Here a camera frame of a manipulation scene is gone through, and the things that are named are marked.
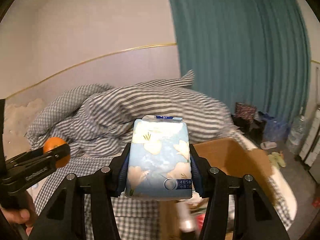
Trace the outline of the person left hand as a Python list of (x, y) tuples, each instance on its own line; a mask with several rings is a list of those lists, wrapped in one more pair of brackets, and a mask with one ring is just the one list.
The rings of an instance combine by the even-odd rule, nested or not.
[(38, 218), (38, 215), (36, 214), (35, 205), (31, 195), (27, 191), (25, 191), (22, 196), (27, 202), (27, 208), (6, 209), (1, 205), (1, 211), (11, 225), (25, 225), (25, 233), (27, 234), (27, 236), (29, 236), (33, 229), (33, 225)]

